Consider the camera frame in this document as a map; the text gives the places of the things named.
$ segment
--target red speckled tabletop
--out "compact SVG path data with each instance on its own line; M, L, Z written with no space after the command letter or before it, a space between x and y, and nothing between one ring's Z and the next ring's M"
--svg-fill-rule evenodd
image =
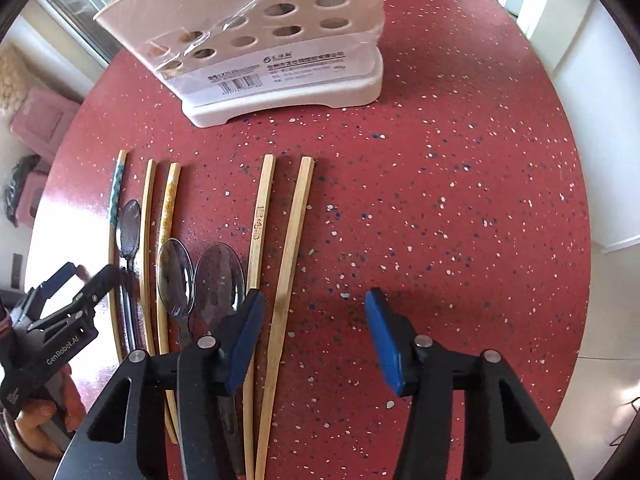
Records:
M274 153L262 277L271 305L300 157L316 159L269 479L393 471L409 402L376 368L363 306L372 286L447 348L498 349L549 423L580 346L590 280L586 194L542 65L495 0L386 0L386 12L382 95L360 108L266 110L199 130L121 53L66 135L36 219L28 285L67 260L97 272L123 148L121 203L142 199L146 160L160 160L157 227L168 164L180 162L173 235L194 260L223 241L246 261L262 157ZM58 301L78 288L70 284ZM100 336L72 362L87 405L116 367L106 306L96 323ZM258 384L267 335L268 324ZM460 471L461 430L454 421L450 478ZM180 478L175 447L170 459Z

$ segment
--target metal spoon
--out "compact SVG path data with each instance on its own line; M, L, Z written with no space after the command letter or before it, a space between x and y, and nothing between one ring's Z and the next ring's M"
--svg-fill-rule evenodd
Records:
M234 314L244 301L244 273L235 251L222 243L209 247L196 267L195 285L196 317L213 332L220 319ZM243 475L244 451L235 397L218 397L218 408L234 471Z
M140 243L140 204L137 200L129 200L120 215L116 227L116 240L120 257L126 261L126 267L120 269L120 293L122 296L122 309L124 311L124 327L127 337L127 352L138 348L134 330L135 300L133 298L133 286L131 276L133 274L133 261L136 257L138 244Z
M169 238L158 253L158 290L169 314L178 323L180 348L193 343L189 315L193 308L193 266L180 240Z

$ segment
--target pink stool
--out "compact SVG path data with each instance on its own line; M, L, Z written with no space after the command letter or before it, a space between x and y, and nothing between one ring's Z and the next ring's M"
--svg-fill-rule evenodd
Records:
M48 88L31 88L11 131L51 165L79 108L78 103Z
M18 202L18 208L15 210L15 219L32 229L48 176L43 171L31 171L27 175L20 195L20 202Z

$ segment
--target wooden chopstick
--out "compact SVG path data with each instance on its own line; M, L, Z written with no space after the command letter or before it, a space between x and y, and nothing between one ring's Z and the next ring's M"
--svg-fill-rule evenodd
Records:
M116 227L118 225L118 202L120 200L120 187L122 186L122 174L124 173L124 165L127 160L127 152L120 150L116 160L116 167L113 171L113 181L111 181L111 193L109 195L109 254L107 263L115 265L116 263ZM113 340L116 343L116 352L118 354L118 362L124 359L122 352L122 341L120 339L120 325L118 323L118 307L116 303L116 292L114 289L109 291L107 296L107 304L109 305L109 313L111 314L111 328L113 329Z
M171 227L174 222L174 207L175 207L175 195L178 189L178 179L180 179L180 164L174 162L169 167L169 175L166 179L166 187L164 188L164 200L162 202L162 213L160 216L160 229L158 233L158 250L162 247L162 244L171 237ZM160 289L158 287L158 280L156 280L156 321L158 322L158 350L160 354L167 354L170 351L169 348L169 329L167 323L167 314L164 309L164 303L160 298ZM178 435L178 408L175 403L175 392L168 390L166 392L166 402L169 408L170 420L174 427L175 435ZM167 414L164 414L164 421L167 423Z
M145 336L146 351L149 355L156 355L154 333L151 322L151 286L149 279L149 238L151 229L151 199L156 179L156 162L150 158L146 163L145 190L142 195L142 238L138 257L142 268L140 270L140 304L142 306L142 327Z
M249 247L249 264L246 271L247 290L260 288L260 268L262 266L262 250L264 249L264 225L269 213L269 199L273 172L276 168L276 158L265 155L258 184L258 197L255 201L254 225L251 232L251 246ZM244 434L244 469L246 480L254 480L254 355L242 385L242 433Z
M278 286L276 298L273 303L273 318L271 319L271 335L267 350L267 378L264 383L264 397L262 398L262 412L260 414L260 429L258 432L258 453L256 456L255 480L264 480L267 462L267 450L269 447L269 434L271 431L271 417L273 415L273 403L276 396L276 384L278 382L278 369L284 346L285 330L287 329L287 317L289 316L289 303L293 288L293 277L296 271L298 249L302 236L302 225L305 221L306 200L311 187L311 177L314 171L314 160L310 156L304 156L300 163L296 190L293 193L291 213L287 235L284 240L284 250L280 273L278 274Z

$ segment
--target metal bolt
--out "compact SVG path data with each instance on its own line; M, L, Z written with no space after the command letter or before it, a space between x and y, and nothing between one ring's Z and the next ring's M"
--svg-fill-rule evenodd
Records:
M429 348L431 345L433 345L433 339L431 339L428 335L417 335L414 339L414 343L420 348Z
M198 346L200 348L212 348L217 343L216 338L212 335L206 335L198 339Z
M502 360L502 356L495 350L485 350L482 355L490 363L499 363Z
M140 361L144 361L146 357L146 353L144 350L134 350L129 354L129 361L132 363L139 363Z

